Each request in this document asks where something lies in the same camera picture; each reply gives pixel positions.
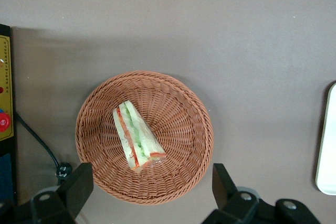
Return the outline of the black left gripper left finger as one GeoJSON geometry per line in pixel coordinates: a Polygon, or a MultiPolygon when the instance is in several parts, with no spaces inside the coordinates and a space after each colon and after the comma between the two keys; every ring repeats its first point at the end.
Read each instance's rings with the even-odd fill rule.
{"type": "Polygon", "coordinates": [[[45,189],[30,200],[33,223],[75,223],[92,191],[92,165],[82,163],[57,189],[45,189]]]}

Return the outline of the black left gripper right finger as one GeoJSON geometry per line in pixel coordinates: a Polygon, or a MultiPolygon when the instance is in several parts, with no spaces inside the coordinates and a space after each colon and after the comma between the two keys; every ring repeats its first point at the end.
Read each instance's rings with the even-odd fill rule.
{"type": "Polygon", "coordinates": [[[217,204],[203,224],[252,223],[259,206],[251,192],[238,190],[225,166],[213,164],[212,192],[217,204]]]}

